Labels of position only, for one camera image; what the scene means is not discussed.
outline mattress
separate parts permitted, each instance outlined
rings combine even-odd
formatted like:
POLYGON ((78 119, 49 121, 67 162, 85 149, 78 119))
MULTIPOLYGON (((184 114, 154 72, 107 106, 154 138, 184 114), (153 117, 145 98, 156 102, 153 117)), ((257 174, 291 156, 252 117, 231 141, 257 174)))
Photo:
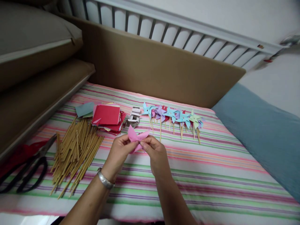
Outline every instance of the mattress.
MULTIPOLYGON (((121 91, 101 85, 86 83, 64 106, 28 140, 28 144, 46 140, 56 132, 62 136, 74 119, 75 106, 85 101, 115 102, 130 113, 133 106, 144 102, 186 110, 193 109, 203 117, 199 144, 190 130, 180 138, 179 124, 169 130, 168 122, 162 125, 162 143, 167 149, 172 176, 188 208, 197 221, 205 224, 298 224, 300 205, 278 184, 249 154, 245 147, 224 127, 214 111, 186 104, 171 102, 137 93, 121 91)), ((150 130, 149 118, 140 117, 136 132, 150 130)), ((154 123, 154 136, 159 139, 160 124, 154 123)), ((116 136, 101 133, 105 139, 91 167, 79 184, 75 194, 57 197, 52 190, 52 174, 56 145, 47 153, 48 172, 40 186, 22 195, 16 188, 0 195, 0 212, 23 215, 66 215, 84 192, 108 156, 116 136)), ((127 157, 116 186, 111 190, 102 217, 127 222, 162 221, 155 179, 150 169, 149 156, 139 150, 127 157)))

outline hand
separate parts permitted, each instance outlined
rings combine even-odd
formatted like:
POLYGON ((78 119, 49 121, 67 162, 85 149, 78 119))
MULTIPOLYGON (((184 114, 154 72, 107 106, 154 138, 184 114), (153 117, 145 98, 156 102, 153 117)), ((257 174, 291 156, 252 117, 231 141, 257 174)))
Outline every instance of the hand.
POLYGON ((172 178, 165 146, 152 135, 148 135, 140 144, 150 156, 151 171, 155 178, 172 178))
POLYGON ((108 157, 101 169, 101 173, 111 183, 114 183, 118 173, 123 167, 128 154, 136 148, 138 141, 130 142, 128 135, 114 139, 108 157))

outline white wall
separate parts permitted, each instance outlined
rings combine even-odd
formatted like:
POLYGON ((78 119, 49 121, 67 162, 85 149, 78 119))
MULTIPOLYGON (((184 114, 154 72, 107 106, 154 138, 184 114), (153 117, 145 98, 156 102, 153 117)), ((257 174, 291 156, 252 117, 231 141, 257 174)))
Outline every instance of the white wall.
POLYGON ((270 104, 300 117, 300 46, 246 73, 239 82, 270 104))
POLYGON ((134 0, 268 43, 300 31, 298 0, 134 0))

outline white bed frame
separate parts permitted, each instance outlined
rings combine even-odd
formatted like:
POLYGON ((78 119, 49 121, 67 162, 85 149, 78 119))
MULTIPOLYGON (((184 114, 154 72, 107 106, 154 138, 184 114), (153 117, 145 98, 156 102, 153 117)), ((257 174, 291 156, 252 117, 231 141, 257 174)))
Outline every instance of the white bed frame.
POLYGON ((59 0, 53 7, 66 15, 160 41, 247 71, 284 48, 134 0, 59 0))

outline stack of paper squares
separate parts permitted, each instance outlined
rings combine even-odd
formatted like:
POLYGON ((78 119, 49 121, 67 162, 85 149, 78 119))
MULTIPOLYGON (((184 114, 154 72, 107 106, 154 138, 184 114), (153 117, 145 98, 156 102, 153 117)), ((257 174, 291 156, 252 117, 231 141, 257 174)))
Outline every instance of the stack of paper squares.
POLYGON ((118 135, 122 130, 126 113, 115 103, 86 102, 75 108, 78 117, 92 117, 91 123, 101 131, 118 135))

